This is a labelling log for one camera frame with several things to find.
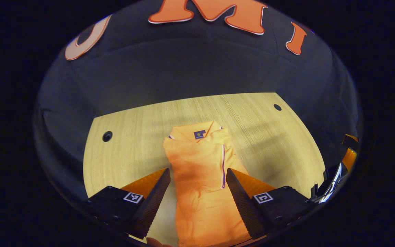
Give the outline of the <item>black backdrop cloth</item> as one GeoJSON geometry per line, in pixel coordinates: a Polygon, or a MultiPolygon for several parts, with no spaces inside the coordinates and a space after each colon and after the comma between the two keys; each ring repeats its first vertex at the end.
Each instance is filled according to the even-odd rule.
{"type": "Polygon", "coordinates": [[[205,18],[192,0],[184,21],[152,23],[163,0],[139,0],[111,15],[100,39],[75,60],[56,58],[38,91],[35,147],[51,184],[71,203],[88,198],[83,153],[95,117],[155,103],[234,93],[276,92],[318,144],[326,168],[343,136],[361,138],[359,93],[335,50],[298,19],[266,5],[263,34],[205,18]]]}

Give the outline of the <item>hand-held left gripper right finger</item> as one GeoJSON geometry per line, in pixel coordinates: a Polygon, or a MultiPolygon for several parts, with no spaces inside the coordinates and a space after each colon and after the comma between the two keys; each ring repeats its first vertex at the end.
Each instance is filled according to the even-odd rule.
{"type": "Polygon", "coordinates": [[[226,183],[252,239],[276,237],[316,207],[290,186],[275,188],[232,168],[227,169],[226,183]]]}

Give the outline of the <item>orange polo T-shirt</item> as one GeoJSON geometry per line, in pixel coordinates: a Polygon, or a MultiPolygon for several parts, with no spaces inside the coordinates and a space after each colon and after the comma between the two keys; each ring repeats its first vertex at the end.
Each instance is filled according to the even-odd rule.
{"type": "Polygon", "coordinates": [[[226,182],[246,173],[227,128],[216,121],[173,127],[163,148],[177,196],[179,247],[229,247],[251,240],[226,182]]]}

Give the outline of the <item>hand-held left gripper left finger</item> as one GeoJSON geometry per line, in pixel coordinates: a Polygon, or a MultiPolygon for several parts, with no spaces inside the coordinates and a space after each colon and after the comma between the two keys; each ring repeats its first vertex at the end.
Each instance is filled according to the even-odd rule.
{"type": "Polygon", "coordinates": [[[170,181],[164,168],[122,188],[106,186],[87,200],[88,212],[117,233],[144,239],[170,181]]]}

